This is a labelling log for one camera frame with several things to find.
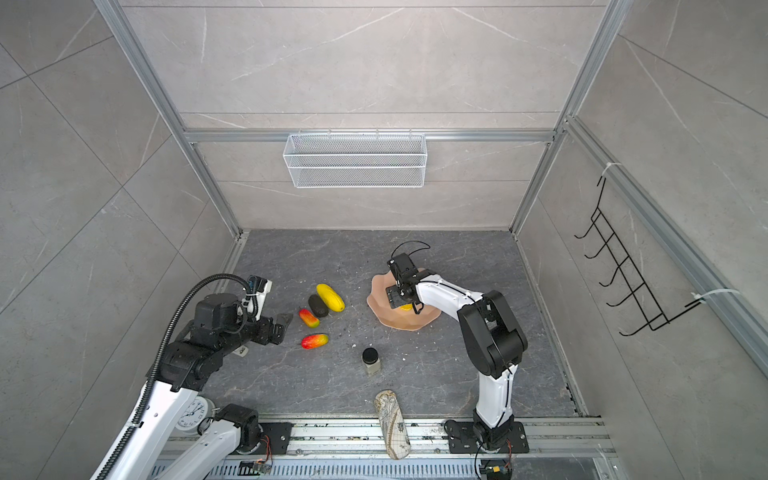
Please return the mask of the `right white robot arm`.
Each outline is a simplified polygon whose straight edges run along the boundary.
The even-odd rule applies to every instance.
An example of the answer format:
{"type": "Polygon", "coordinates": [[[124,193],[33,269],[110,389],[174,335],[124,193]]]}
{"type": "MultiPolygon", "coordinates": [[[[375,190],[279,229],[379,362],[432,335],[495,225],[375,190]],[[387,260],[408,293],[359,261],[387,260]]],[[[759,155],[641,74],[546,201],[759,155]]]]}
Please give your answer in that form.
{"type": "Polygon", "coordinates": [[[467,355],[478,371],[473,431],[481,448],[499,449],[513,428],[514,376],[528,347],[505,297],[495,290],[464,289],[430,270],[394,273],[393,278],[387,288],[392,307],[435,307],[458,321],[467,355]]]}

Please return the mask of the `yellow fake lemon fruit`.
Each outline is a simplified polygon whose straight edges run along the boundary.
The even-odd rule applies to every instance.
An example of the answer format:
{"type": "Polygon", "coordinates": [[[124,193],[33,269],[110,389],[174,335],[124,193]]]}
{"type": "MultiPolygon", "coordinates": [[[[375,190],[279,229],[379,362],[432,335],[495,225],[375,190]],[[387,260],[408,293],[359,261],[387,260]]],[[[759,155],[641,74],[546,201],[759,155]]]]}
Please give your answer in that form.
{"type": "Polygon", "coordinates": [[[330,311],[340,313],[345,310],[344,300],[331,286],[324,283],[318,284],[316,293],[330,311]]]}

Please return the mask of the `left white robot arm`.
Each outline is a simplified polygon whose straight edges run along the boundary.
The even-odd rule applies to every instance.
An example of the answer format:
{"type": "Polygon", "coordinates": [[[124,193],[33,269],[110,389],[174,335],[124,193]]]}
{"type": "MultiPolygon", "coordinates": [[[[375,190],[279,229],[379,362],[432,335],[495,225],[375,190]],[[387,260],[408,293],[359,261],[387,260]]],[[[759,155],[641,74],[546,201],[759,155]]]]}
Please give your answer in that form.
{"type": "MultiPolygon", "coordinates": [[[[292,319],[290,313],[262,317],[233,294],[213,294],[198,302],[188,333],[177,341],[163,338],[134,412],[93,478],[149,478],[167,440],[201,401],[203,387],[224,357],[249,342],[280,344],[292,319]]],[[[272,455],[274,442],[254,409],[229,404],[204,422],[200,437],[160,478],[204,479],[231,454],[272,455]]]]}

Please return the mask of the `red yellow fake mango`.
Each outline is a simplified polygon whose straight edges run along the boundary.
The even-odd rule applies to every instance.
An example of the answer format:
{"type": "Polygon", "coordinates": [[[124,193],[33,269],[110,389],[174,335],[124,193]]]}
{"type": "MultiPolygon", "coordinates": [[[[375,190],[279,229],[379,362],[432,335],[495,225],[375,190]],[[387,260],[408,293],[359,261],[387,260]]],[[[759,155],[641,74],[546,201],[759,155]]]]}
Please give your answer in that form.
{"type": "Polygon", "coordinates": [[[308,309],[300,309],[298,315],[308,328],[314,329],[320,325],[319,319],[308,309]]]}

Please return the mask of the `dark fake avocado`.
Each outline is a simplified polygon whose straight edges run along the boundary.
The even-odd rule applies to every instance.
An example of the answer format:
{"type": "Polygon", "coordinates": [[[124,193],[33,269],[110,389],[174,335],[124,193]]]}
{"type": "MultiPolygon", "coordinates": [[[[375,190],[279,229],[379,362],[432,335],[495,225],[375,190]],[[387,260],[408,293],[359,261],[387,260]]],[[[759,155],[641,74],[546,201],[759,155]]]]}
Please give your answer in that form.
{"type": "Polygon", "coordinates": [[[327,317],[330,313],[329,307],[318,294],[312,294],[308,298],[308,306],[312,314],[318,319],[327,317]]]}

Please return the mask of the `red yellow fake pear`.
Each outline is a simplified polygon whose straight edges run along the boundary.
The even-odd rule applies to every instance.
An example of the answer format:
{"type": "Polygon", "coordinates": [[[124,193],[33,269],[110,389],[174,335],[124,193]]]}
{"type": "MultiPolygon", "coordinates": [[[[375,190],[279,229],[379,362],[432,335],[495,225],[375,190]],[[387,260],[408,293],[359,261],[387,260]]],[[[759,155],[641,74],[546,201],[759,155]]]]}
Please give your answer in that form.
{"type": "Polygon", "coordinates": [[[327,345],[329,336],[327,334],[313,334],[304,337],[301,340],[301,347],[305,350],[312,350],[327,345]]]}

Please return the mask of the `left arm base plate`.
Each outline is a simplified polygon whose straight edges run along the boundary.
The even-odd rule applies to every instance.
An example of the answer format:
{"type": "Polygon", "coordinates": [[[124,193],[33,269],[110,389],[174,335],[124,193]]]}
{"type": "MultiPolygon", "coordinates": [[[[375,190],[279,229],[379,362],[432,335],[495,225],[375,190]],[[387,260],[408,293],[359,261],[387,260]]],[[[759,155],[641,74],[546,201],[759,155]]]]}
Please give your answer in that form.
{"type": "Polygon", "coordinates": [[[261,422],[261,439],[253,454],[264,458],[270,447],[271,455],[286,455],[293,426],[291,422],[261,422]]]}

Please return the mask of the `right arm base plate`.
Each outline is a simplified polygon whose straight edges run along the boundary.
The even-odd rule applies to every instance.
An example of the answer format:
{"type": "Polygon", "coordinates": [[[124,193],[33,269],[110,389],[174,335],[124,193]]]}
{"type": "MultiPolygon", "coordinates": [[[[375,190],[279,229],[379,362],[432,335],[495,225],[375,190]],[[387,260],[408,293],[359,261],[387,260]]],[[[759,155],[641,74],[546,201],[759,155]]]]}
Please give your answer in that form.
{"type": "Polygon", "coordinates": [[[453,419],[443,423],[448,436],[449,451],[453,454],[486,452],[527,454],[530,452],[527,434],[521,422],[510,419],[499,427],[488,428],[482,421],[459,422],[453,419]]]}

